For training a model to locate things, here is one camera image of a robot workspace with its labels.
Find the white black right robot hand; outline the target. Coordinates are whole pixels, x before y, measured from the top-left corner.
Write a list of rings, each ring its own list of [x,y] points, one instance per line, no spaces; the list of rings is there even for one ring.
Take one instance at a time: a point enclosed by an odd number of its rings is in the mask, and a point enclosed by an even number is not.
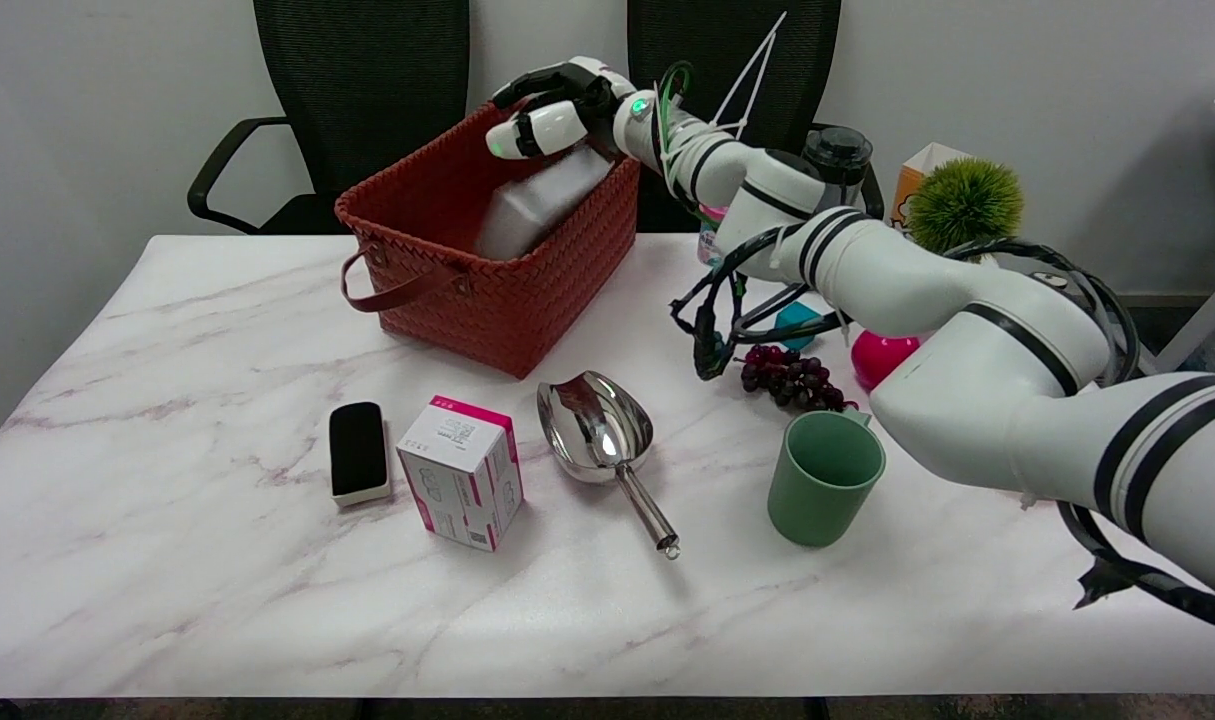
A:
[[[634,93],[631,79],[589,56],[529,70],[492,96],[508,118],[488,129],[485,144],[507,160],[561,154],[610,129]]]

